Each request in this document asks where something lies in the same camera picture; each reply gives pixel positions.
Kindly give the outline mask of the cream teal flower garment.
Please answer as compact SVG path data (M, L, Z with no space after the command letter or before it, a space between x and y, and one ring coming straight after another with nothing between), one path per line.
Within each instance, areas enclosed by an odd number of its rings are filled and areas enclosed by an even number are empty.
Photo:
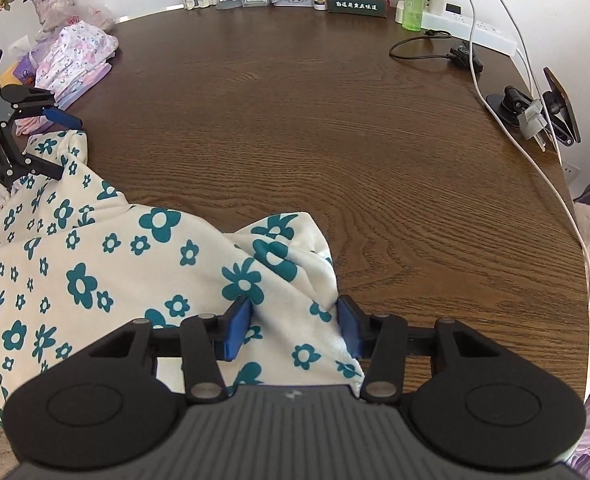
M359 388L337 322L331 250L310 214L233 233L186 212L132 204L86 162L86 135L32 141L63 169L0 185L0 418L22 384L135 318L176 327L252 301L228 386Z

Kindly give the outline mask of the pastel pink blue clothes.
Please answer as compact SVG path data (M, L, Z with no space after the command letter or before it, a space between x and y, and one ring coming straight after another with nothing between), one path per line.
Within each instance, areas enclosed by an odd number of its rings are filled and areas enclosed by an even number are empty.
M67 110L72 103L79 100L86 92L100 82L112 69L112 64L104 62L91 68L82 70L80 67L65 67L64 65L37 70L36 87L48 90L54 94L55 105L61 110ZM54 125L45 116L19 119L16 122L16 136L31 136L41 133Z

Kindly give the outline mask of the pink floral folded clothes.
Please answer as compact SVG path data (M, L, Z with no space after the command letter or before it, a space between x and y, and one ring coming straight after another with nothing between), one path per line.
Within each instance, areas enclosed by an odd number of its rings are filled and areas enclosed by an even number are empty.
M38 69L64 65L91 70L98 64L108 62L118 47L115 36L106 34L101 28L79 22L60 31Z

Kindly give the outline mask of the purple tissue pack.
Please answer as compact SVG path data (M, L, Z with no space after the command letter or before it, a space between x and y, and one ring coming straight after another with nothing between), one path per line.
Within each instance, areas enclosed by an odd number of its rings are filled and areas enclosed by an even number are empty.
M33 86L36 80L37 70L43 61L45 53L42 51L29 51L17 63L13 75L26 86Z

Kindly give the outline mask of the clear plastic bag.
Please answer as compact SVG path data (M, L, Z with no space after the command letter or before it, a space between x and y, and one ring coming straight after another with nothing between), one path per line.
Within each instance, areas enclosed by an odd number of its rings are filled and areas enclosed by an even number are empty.
M79 22L85 22L107 32L115 25L116 20L112 12L104 8L104 6L98 8L95 6L77 6L77 4L54 6L45 15L45 22L40 32L38 32L37 38L42 41L48 37L56 36L62 28Z

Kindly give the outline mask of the white clip row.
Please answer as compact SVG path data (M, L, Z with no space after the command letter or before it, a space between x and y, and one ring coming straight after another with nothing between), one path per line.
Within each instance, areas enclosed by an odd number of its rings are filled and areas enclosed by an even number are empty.
M219 0L182 0L182 4L185 10L201 10L215 6Z

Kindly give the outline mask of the black phone stand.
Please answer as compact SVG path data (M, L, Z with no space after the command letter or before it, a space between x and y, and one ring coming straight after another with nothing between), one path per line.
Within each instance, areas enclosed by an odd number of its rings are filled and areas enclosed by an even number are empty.
M568 92L549 67L544 68L544 75L549 90L538 99L513 86L504 88L502 94L487 94L485 98L505 126L518 129L525 140L534 140L543 152L547 145L545 136L556 138L567 148L580 143L580 130Z

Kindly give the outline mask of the white power strip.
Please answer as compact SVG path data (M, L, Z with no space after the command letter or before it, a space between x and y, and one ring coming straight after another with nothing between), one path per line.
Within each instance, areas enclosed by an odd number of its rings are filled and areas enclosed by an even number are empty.
M518 44L512 36L485 22L473 22L470 16L461 13L458 6L450 10L449 4L446 4L440 13L429 12L427 9L423 12L422 30L441 30L449 32L452 37L468 40L471 29L474 29L475 44L508 56L516 54Z

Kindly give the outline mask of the dark red gift box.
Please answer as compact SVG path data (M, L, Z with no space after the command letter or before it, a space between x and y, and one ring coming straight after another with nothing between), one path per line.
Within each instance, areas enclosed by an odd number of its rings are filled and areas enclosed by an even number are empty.
M327 12L386 18L389 0L327 0Z

